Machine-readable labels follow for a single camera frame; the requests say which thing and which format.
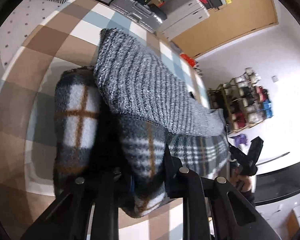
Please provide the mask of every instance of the plaid jacket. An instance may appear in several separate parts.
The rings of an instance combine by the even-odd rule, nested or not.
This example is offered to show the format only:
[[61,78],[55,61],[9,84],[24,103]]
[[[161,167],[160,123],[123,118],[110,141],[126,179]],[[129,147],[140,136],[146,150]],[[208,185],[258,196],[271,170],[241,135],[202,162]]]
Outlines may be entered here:
[[[120,31],[106,30],[101,34],[97,66],[65,72],[56,87],[55,192],[58,195],[68,179],[85,172],[97,173],[117,162],[131,170],[135,181],[134,203],[122,209],[131,217],[141,217],[159,207],[166,197],[163,182],[166,143],[171,155],[180,158],[183,165],[212,178],[226,163],[228,141],[223,127],[218,132],[219,113],[208,112],[191,101],[184,83],[170,75],[154,54],[143,50],[136,40]],[[116,49],[116,46],[128,47],[121,41],[132,46],[126,53],[134,55],[133,64],[126,61],[128,56],[122,56],[124,51]],[[140,69],[138,62],[147,63],[141,72],[134,70]],[[165,103],[164,95],[152,106],[149,102],[158,98],[152,94],[157,91],[139,89],[139,95],[131,92],[131,86],[142,82],[140,75],[154,70],[157,74],[151,75],[153,80],[148,82],[160,87],[160,82],[168,78],[171,86],[166,87],[167,93],[178,107]],[[134,73],[135,79],[128,73]],[[143,111],[142,107],[148,105],[150,108]],[[206,120],[201,123],[197,118],[211,120],[208,123],[216,125],[210,129]],[[207,136],[204,133],[219,134]]]

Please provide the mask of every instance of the plaid garment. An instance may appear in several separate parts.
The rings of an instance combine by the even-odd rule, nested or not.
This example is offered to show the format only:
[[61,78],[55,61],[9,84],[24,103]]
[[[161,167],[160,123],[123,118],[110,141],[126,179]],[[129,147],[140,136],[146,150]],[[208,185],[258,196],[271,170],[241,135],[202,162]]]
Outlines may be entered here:
[[[169,75],[162,62],[154,58],[156,57],[154,54],[147,54],[148,52],[143,50],[136,40],[127,34],[123,37],[122,34],[117,30],[101,32],[99,58],[94,69],[95,82],[92,69],[83,68],[65,72],[57,84],[55,127],[58,152],[54,184],[58,195],[68,179],[74,179],[85,172],[98,173],[109,163],[113,164],[112,162],[117,162],[120,166],[126,165],[135,180],[134,203],[121,208],[131,217],[141,217],[165,202],[163,155],[166,143],[169,145],[171,155],[179,157],[183,165],[201,176],[212,178],[226,163],[228,141],[223,127],[221,130],[218,130],[218,127],[211,129],[209,126],[202,128],[202,122],[196,120],[206,117],[211,123],[218,125],[220,122],[218,112],[201,109],[202,106],[200,108],[195,100],[192,101],[184,82]],[[148,115],[149,111],[142,110],[143,104],[148,103],[143,101],[146,99],[139,97],[136,103],[129,98],[135,93],[127,87],[138,81],[131,78],[129,75],[131,72],[125,72],[127,62],[117,65],[118,55],[115,54],[122,51],[107,51],[108,48],[116,46],[112,41],[117,42],[118,39],[119,41],[128,39],[129,43],[136,46],[128,51],[130,55],[135,53],[132,57],[134,64],[129,66],[132,67],[130,71],[135,73],[134,77],[138,79],[140,77],[138,73],[146,75],[145,72],[151,70],[153,73],[156,71],[156,74],[151,75],[154,83],[160,84],[163,76],[169,77],[171,87],[166,86],[166,90],[173,100],[169,102],[162,98],[157,100],[159,103],[149,109],[151,115]],[[137,57],[139,53],[143,54],[141,59],[145,65],[143,71],[133,70],[134,66],[140,67]],[[107,69],[103,67],[111,67],[107,59],[112,60],[113,70],[126,75],[123,84],[120,83],[122,78],[119,76],[106,74]],[[114,82],[108,83],[102,78],[105,76]],[[119,88],[114,89],[117,84],[120,84]],[[140,90],[140,93],[144,95],[146,92]],[[178,107],[169,107],[172,102],[182,104],[178,104]],[[174,123],[174,117],[180,120],[177,124]],[[191,128],[183,125],[187,123],[191,124]],[[209,136],[203,134],[205,132],[218,134]],[[110,160],[106,156],[109,153],[113,156]]]

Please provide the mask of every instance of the red item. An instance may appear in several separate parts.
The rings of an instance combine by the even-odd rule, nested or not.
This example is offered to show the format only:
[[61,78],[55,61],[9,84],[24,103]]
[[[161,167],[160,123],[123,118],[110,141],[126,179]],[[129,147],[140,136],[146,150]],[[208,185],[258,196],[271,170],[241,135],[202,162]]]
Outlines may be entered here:
[[191,67],[194,67],[196,62],[193,58],[190,58],[187,54],[181,53],[180,57],[182,57]]

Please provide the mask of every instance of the checkered tablecloth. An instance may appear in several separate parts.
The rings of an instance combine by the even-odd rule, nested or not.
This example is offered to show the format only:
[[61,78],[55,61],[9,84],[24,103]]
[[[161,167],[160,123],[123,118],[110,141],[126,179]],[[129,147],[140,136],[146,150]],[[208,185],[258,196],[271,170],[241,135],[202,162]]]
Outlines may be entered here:
[[[150,47],[186,82],[196,99],[209,107],[201,78],[167,42],[97,1],[67,1],[32,31],[1,80],[0,219],[11,234],[24,231],[54,200],[55,85],[63,71],[95,65],[103,28],[122,29]],[[168,214],[169,222],[169,208],[162,214]],[[134,222],[123,216],[121,227],[151,221],[153,215]],[[169,223],[164,230],[169,231]]]

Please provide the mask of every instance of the silver screw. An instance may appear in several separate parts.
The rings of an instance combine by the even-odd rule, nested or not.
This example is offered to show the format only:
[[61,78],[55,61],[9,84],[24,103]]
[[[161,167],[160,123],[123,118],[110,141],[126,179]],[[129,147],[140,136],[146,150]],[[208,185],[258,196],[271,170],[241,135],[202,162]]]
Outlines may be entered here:
[[220,184],[225,184],[226,183],[226,178],[225,177],[217,177],[217,182]]
[[83,177],[77,177],[75,179],[75,183],[76,184],[83,184],[84,183],[84,178]]
[[120,168],[119,168],[119,167],[115,167],[114,170],[113,170],[113,173],[114,173],[115,175],[120,174],[120,173],[121,173]]
[[189,172],[189,169],[187,167],[181,167],[181,168],[179,168],[179,171],[181,173],[187,174]]

